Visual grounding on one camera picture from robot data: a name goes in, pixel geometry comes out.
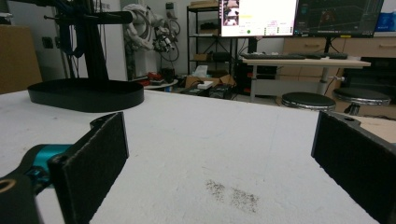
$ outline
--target round stool seat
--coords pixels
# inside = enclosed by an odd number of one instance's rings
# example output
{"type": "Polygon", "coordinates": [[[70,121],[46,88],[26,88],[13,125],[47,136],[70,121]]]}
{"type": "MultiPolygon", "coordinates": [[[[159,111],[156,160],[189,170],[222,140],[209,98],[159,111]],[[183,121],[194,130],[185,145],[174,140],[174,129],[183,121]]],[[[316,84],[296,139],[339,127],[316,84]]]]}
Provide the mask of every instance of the round stool seat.
{"type": "Polygon", "coordinates": [[[311,92],[289,92],[282,95],[282,105],[294,108],[329,111],[335,109],[335,101],[327,96],[311,92]]]}
{"type": "Polygon", "coordinates": [[[332,95],[356,105],[389,105],[390,103],[390,98],[386,94],[358,88],[335,89],[332,95]]]}

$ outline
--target monitor screen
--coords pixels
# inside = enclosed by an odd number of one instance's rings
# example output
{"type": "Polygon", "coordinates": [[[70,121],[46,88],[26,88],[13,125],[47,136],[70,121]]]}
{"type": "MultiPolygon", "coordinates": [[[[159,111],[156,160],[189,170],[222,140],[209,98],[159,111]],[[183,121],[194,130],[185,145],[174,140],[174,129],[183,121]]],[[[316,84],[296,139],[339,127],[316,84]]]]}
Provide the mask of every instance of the monitor screen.
{"type": "Polygon", "coordinates": [[[223,37],[292,36],[297,0],[219,0],[223,37]]]}
{"type": "Polygon", "coordinates": [[[294,35],[372,37],[384,0],[300,0],[294,35]]]}

